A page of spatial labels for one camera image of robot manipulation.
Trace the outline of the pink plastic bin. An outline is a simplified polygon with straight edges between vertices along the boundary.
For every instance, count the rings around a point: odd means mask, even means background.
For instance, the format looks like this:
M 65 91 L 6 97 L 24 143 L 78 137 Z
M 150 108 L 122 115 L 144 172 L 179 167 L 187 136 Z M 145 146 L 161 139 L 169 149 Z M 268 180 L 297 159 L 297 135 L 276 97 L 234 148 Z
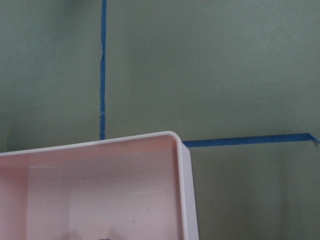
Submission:
M 191 154 L 172 131 L 0 155 L 3 240 L 197 240 Z

